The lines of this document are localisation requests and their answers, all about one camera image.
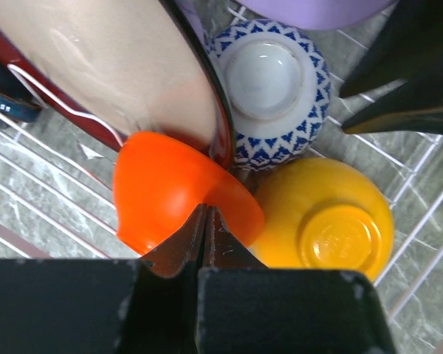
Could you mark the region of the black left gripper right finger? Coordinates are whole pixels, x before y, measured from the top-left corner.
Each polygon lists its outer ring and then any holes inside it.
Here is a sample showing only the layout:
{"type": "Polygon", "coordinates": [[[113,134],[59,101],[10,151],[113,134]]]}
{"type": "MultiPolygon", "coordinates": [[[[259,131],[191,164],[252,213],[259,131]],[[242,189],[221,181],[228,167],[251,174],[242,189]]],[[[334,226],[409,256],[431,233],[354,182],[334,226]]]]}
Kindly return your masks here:
{"type": "Polygon", "coordinates": [[[201,353],[395,353],[379,297],[356,271],[268,269],[209,208],[198,274],[201,353]]]}

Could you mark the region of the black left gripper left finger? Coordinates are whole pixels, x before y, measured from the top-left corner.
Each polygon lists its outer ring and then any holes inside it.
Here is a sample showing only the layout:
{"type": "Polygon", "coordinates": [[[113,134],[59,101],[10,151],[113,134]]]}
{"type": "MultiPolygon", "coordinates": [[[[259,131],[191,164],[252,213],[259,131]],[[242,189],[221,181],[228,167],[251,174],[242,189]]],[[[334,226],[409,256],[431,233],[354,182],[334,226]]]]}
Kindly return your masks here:
{"type": "Polygon", "coordinates": [[[0,259],[0,353],[195,353],[206,216],[140,259],[0,259]]]}

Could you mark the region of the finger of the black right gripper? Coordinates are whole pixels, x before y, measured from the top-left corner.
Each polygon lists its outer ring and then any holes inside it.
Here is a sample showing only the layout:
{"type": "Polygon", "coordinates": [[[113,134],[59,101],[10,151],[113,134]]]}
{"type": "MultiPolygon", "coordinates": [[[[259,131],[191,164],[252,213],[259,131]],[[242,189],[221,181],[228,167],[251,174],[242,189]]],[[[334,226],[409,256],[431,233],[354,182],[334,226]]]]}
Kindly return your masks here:
{"type": "Polygon", "coordinates": [[[415,131],[443,135],[443,79],[411,80],[347,119],[344,133],[415,131]]]}
{"type": "Polygon", "coordinates": [[[443,1],[398,1],[340,88],[346,98],[419,73],[443,55],[443,1]]]}

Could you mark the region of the lavender plate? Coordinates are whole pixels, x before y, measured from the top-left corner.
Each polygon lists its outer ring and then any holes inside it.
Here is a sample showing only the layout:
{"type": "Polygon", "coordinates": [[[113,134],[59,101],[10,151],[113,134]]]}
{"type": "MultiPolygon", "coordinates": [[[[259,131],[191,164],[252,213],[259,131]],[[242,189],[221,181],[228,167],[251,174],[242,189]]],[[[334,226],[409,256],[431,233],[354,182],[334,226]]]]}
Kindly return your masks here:
{"type": "Polygon", "coordinates": [[[311,56],[322,60],[321,53],[302,30],[338,30],[367,20],[393,1],[240,1],[248,10],[261,16],[258,20],[241,21],[206,38],[211,25],[202,23],[202,14],[192,1],[161,1],[159,11],[185,36],[194,52],[227,62],[247,54],[254,58],[264,49],[288,52],[292,57],[311,56]]]}

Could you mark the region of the orange-yellow bowl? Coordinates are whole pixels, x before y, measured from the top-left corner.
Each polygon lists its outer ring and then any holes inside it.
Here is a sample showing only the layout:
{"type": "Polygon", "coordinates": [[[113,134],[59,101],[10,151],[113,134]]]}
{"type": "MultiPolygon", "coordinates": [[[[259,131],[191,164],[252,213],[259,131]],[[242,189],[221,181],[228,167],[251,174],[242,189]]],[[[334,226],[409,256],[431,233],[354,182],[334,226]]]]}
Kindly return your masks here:
{"type": "Polygon", "coordinates": [[[394,245],[391,209],[361,172],[327,158],[299,159],[261,179],[265,228],[254,255],[270,268],[347,269],[374,281],[394,245]]]}

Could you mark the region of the red-orange bowl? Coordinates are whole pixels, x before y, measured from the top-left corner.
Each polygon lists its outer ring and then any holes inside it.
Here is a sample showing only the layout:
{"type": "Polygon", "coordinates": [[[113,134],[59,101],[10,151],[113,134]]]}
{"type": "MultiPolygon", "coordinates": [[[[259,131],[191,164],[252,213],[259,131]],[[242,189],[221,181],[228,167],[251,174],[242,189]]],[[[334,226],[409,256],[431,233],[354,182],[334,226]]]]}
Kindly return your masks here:
{"type": "Polygon", "coordinates": [[[201,152],[159,133],[140,131],[125,141],[112,190],[117,236],[141,255],[179,230],[200,204],[217,207],[246,247],[265,225],[259,203],[238,179],[201,152]]]}

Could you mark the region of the red white patterned bowl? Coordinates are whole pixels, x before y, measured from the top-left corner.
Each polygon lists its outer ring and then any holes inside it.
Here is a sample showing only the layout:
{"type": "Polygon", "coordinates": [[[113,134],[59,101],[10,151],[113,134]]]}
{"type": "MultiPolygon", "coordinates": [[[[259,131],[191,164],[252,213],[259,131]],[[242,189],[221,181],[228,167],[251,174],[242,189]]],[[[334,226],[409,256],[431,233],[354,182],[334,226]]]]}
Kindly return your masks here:
{"type": "Polygon", "coordinates": [[[296,27],[240,21],[210,41],[236,131],[234,165],[270,170],[301,155],[327,117],[331,79],[317,45],[296,27]]]}

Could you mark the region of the dark red rimmed plate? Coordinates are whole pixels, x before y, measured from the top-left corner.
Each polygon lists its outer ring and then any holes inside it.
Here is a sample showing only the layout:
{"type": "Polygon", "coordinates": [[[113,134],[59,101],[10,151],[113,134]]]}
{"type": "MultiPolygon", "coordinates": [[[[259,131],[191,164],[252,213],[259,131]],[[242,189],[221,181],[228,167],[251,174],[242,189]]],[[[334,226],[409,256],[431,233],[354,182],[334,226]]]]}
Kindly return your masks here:
{"type": "Polygon", "coordinates": [[[0,63],[42,108],[108,147],[156,131],[234,159],[218,69],[188,46],[161,1],[0,1],[0,63]]]}

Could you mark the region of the dark blue ceramic mug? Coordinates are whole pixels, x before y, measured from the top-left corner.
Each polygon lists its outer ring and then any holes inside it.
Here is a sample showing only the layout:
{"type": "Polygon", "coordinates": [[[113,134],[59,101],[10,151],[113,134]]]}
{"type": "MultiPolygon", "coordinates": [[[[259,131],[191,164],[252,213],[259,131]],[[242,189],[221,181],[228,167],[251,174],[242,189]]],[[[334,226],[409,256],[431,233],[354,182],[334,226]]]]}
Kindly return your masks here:
{"type": "Polygon", "coordinates": [[[33,123],[41,110],[31,93],[0,63],[0,112],[15,122],[33,123]]]}

